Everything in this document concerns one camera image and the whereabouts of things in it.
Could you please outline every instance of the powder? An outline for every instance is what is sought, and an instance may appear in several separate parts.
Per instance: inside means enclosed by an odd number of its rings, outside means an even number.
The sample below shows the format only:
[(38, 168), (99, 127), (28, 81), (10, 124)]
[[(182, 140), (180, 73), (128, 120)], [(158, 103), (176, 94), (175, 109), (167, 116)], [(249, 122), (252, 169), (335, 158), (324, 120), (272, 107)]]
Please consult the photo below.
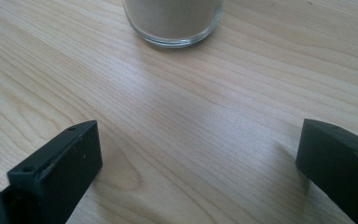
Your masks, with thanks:
[(212, 23), (221, 0), (123, 0), (127, 17), (140, 32), (164, 39), (186, 39)]

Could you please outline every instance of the wooden table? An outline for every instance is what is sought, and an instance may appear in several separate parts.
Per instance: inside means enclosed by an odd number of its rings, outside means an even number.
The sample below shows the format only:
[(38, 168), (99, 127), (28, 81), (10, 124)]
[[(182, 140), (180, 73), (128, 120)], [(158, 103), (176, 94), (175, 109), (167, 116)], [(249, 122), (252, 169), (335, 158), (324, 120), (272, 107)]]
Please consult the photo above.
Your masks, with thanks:
[(305, 118), (358, 134), (358, 0), (226, 0), (186, 49), (146, 44), (120, 0), (0, 0), (0, 189), (99, 122), (68, 223), (351, 223), (295, 166)]

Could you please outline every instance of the glass jar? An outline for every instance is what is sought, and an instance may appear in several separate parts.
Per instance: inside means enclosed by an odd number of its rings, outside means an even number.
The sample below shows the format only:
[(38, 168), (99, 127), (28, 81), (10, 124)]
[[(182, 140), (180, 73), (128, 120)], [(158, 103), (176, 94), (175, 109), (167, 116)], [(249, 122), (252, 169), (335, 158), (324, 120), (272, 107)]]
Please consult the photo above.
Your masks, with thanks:
[(132, 28), (145, 40), (181, 48), (205, 38), (219, 22), (222, 0), (122, 0)]

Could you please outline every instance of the table surface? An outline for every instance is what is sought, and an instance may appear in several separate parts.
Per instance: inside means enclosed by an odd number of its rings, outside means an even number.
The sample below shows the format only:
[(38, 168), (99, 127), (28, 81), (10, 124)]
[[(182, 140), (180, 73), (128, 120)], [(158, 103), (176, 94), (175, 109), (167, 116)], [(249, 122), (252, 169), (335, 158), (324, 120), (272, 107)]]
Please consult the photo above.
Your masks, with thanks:
[(68, 223), (351, 223), (295, 159), (304, 119), (358, 134), (358, 0), (226, 0), (186, 49), (120, 0), (0, 0), (0, 189), (91, 119), (103, 169)]

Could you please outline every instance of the wood grain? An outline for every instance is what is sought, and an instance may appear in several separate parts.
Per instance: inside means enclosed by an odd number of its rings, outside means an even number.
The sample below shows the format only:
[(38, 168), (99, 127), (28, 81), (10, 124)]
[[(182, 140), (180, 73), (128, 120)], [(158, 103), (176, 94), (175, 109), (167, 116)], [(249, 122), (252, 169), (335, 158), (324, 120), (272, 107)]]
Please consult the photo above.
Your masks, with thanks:
[(296, 169), (304, 118), (358, 134), (358, 0), (226, 0), (187, 49), (146, 44), (120, 0), (0, 0), (0, 189), (99, 121), (68, 223), (351, 223)]

